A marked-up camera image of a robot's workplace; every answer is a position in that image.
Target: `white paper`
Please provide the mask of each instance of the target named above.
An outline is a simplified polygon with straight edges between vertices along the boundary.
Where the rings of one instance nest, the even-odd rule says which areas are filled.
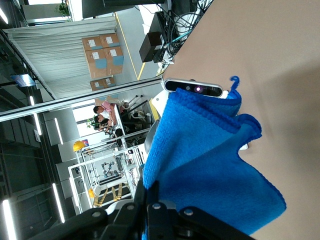
[[[94,60],[100,58],[100,57],[99,57],[99,53],[98,53],[97,51],[95,51],[95,52],[92,53],[92,57],[93,57]]]
[[[95,47],[96,46],[96,43],[95,43],[95,40],[88,40],[88,42],[89,42],[89,46],[90,46],[90,48],[92,48],[92,47]]]
[[[107,44],[113,44],[112,38],[110,36],[105,37]]]
[[[110,53],[111,53],[111,56],[112,56],[112,57],[117,56],[117,52],[116,52],[115,49],[111,49],[111,50],[110,50]]]
[[[105,82],[106,82],[107,85],[110,85],[111,84],[110,78],[106,78]]]

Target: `fluorescent tube light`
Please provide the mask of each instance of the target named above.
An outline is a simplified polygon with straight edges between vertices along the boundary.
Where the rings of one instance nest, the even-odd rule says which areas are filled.
[[[56,186],[55,183],[53,183],[52,187],[53,187],[53,192],[54,192],[54,196],[55,196],[56,205],[58,206],[60,219],[61,219],[61,222],[64,223],[65,222],[65,216],[64,216],[64,213],[62,212],[62,207],[61,207],[61,202],[60,202],[58,191],[57,191],[57,186]]]
[[[69,178],[69,181],[70,181],[70,185],[71,185],[72,194],[74,196],[75,205],[77,207],[79,207],[79,196],[78,196],[77,191],[76,191],[75,182],[72,179],[72,177]]]
[[[35,105],[35,100],[34,100],[33,96],[30,96],[30,103],[31,103],[32,106]],[[38,134],[41,136],[42,135],[42,131],[41,131],[38,115],[36,113],[34,113],[33,116],[34,116],[34,120],[35,120],[36,130],[38,131]]]
[[[2,202],[2,206],[3,206],[4,219],[5,219],[5,224],[6,224],[6,229],[8,232],[9,240],[17,240],[14,221],[12,218],[12,213],[11,213],[9,201],[4,200]]]
[[[5,21],[6,24],[8,24],[8,18],[5,15],[4,11],[2,11],[2,9],[0,8],[0,16],[2,17],[3,21]]]
[[[62,136],[61,136],[61,132],[60,132],[60,128],[59,128],[59,124],[58,124],[58,120],[57,120],[57,118],[56,118],[56,117],[54,118],[54,121],[55,121],[56,129],[57,129],[58,134],[59,134],[59,138],[60,138],[61,145],[63,145],[63,144],[64,144],[64,142],[62,141]]]

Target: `blue microfiber towel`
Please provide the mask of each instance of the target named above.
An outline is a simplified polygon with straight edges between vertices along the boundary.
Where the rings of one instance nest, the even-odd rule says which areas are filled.
[[[177,211],[198,207],[245,234],[252,234],[286,209],[281,193],[239,149],[261,137],[251,115],[237,115],[241,96],[234,76],[227,99],[178,89],[170,94],[143,171],[149,189]]]

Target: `black box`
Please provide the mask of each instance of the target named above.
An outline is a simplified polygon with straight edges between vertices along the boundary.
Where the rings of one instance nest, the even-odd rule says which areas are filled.
[[[139,54],[143,63],[151,62],[154,59],[156,52],[161,48],[161,33],[149,32],[146,34],[142,46],[139,50]]]

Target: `metal beam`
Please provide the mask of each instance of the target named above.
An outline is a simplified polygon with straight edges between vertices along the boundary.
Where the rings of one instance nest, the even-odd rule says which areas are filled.
[[[31,114],[42,113],[45,111],[57,110],[62,107],[66,107],[79,102],[92,100],[96,98],[106,97],[108,95],[120,94],[129,90],[134,90],[142,87],[147,87],[155,84],[159,84],[163,81],[162,76],[149,78],[140,81],[134,81],[125,83],[119,86],[105,88],[102,90],[89,92],[86,94],[76,95],[72,97],[66,97],[58,100],[47,101],[38,103],[33,106],[21,107],[13,110],[0,112],[0,122],[4,122],[11,119],[17,119]]]

